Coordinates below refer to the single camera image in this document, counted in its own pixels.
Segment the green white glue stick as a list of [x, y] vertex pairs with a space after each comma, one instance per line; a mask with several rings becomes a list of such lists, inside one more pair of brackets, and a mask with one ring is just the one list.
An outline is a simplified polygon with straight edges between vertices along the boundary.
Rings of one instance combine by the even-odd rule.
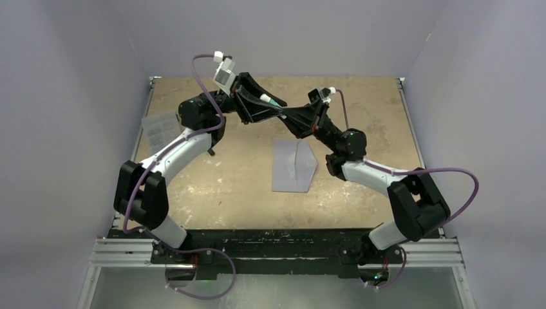
[[268, 103], [270, 105], [282, 108], [282, 106], [279, 103], [277, 103], [273, 98], [271, 98], [270, 96], [268, 96], [266, 94], [262, 94], [260, 96], [260, 100], [263, 101], [263, 102], [266, 102], [266, 103]]

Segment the grey envelope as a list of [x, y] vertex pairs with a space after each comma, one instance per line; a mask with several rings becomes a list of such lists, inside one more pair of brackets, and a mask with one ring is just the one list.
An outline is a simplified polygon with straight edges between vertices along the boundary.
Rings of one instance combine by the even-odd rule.
[[317, 160], [304, 140], [276, 140], [272, 166], [273, 192], [308, 192]]

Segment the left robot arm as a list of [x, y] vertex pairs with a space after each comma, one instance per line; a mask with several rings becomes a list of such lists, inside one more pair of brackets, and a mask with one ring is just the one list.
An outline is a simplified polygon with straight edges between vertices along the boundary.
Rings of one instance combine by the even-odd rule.
[[243, 72], [231, 81], [215, 81], [217, 89], [183, 101], [178, 114], [184, 130], [159, 152], [137, 163], [122, 164], [113, 208], [124, 216], [126, 234], [148, 232], [167, 246], [175, 263], [192, 254], [191, 234], [169, 215], [167, 187], [197, 156], [210, 153], [223, 138], [226, 118], [236, 113], [244, 124], [283, 117], [288, 104], [267, 92]]

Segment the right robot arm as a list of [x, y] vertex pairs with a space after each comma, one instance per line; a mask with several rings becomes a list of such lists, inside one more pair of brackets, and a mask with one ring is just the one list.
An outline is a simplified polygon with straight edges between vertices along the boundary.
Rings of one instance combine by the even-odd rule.
[[297, 108], [283, 108], [281, 120], [296, 138], [315, 137], [331, 150], [328, 172], [341, 180], [361, 184], [389, 199], [393, 220], [372, 229], [361, 245], [363, 257], [376, 262], [387, 248], [418, 241], [451, 215], [436, 183], [423, 169], [406, 171], [366, 158], [367, 137], [358, 129], [339, 129], [327, 115], [322, 100]]

